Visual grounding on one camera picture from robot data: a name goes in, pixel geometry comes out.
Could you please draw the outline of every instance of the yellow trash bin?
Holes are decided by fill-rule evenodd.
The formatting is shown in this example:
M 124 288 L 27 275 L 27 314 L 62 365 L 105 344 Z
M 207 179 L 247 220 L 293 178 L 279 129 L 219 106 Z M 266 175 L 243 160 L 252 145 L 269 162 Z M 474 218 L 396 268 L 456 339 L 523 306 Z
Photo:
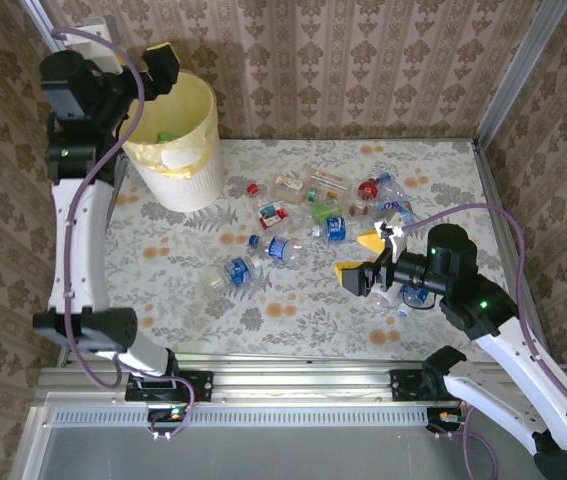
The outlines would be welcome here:
M 134 102 L 130 119 L 136 107 Z M 157 143 L 161 133 L 177 138 Z M 145 103 L 141 121 L 123 149 L 168 210 L 193 212 L 210 205 L 225 185 L 212 87 L 189 72 L 179 72 L 169 94 Z

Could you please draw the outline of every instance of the patterned wallpaper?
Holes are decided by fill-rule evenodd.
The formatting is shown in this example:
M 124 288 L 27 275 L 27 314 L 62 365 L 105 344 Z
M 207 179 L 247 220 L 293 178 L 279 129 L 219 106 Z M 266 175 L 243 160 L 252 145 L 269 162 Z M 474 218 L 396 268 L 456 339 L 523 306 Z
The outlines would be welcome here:
M 170 40 L 211 83 L 224 138 L 471 137 L 540 0 L 44 0 Z
M 567 11 L 488 159 L 525 227 L 527 278 L 553 353 L 567 362 Z
M 0 479 L 7 478 L 42 366 L 57 349 L 36 336 L 53 280 L 54 212 L 43 152 L 45 47 L 18 2 L 0 0 Z

